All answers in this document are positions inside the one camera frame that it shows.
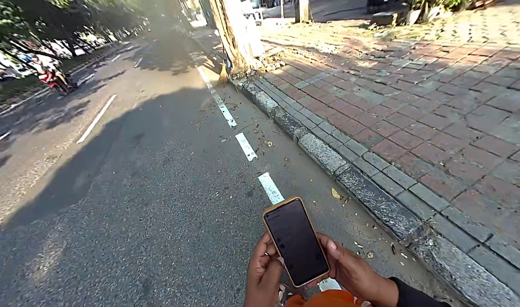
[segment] road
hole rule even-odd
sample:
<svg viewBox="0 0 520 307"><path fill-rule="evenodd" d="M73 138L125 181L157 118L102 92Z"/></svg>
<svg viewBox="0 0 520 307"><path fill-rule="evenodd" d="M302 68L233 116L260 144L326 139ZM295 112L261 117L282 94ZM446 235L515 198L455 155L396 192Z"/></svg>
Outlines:
<svg viewBox="0 0 520 307"><path fill-rule="evenodd" d="M0 141L0 306L242 304L271 205L265 173L304 199L318 231L372 252L380 274L450 295L397 243L393 255L360 204L335 199L334 181L258 108L216 88L230 127L199 70L218 76L190 41L132 45L85 71L93 77L69 97L0 117L0 136L11 132Z"/></svg>

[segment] debris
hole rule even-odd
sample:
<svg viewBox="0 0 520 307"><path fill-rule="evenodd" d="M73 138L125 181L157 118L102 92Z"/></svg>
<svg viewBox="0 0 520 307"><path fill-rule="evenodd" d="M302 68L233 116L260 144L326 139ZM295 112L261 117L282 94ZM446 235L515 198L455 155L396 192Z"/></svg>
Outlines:
<svg viewBox="0 0 520 307"><path fill-rule="evenodd" d="M332 196L337 199L344 199L341 195L338 194L336 190L334 190L334 188L332 188Z"/></svg>

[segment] brick paving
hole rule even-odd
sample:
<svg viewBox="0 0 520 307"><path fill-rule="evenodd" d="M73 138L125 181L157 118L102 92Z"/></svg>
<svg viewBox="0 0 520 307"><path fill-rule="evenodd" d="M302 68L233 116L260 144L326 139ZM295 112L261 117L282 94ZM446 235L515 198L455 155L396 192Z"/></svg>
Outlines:
<svg viewBox="0 0 520 307"><path fill-rule="evenodd" d="M289 52L287 65L258 83L271 96L279 89L287 111L304 115L308 128L387 192L415 197L408 207L479 263L491 254L471 250L478 241L496 238L520 255L520 17L512 30L500 18L513 20L508 14L518 7L501 8L495 21L497 7L454 19L481 14L483 24L498 23L486 31L505 28L518 40L387 43L337 24L264 30L268 45ZM434 213L417 211L417 201Z"/></svg>

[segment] tree trunk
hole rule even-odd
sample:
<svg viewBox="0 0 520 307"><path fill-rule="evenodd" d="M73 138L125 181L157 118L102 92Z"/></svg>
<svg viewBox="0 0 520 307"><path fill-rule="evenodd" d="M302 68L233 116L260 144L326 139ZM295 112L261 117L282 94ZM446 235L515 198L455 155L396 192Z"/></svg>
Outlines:
<svg viewBox="0 0 520 307"><path fill-rule="evenodd" d="M224 51L232 63L232 75L250 69L252 50L239 0L210 0Z"/></svg>

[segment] black sleeve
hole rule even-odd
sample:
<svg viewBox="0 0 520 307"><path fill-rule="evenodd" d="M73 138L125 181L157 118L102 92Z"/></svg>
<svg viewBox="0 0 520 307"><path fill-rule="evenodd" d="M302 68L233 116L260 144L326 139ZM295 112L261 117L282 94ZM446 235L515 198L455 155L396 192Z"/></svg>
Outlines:
<svg viewBox="0 0 520 307"><path fill-rule="evenodd" d="M401 281L396 277L390 277L390 280L396 283L398 287L399 296L398 304L396 307L416 307L416 306L428 306L428 307L451 307L447 303L441 303L436 301L434 298L427 294L414 289Z"/></svg>

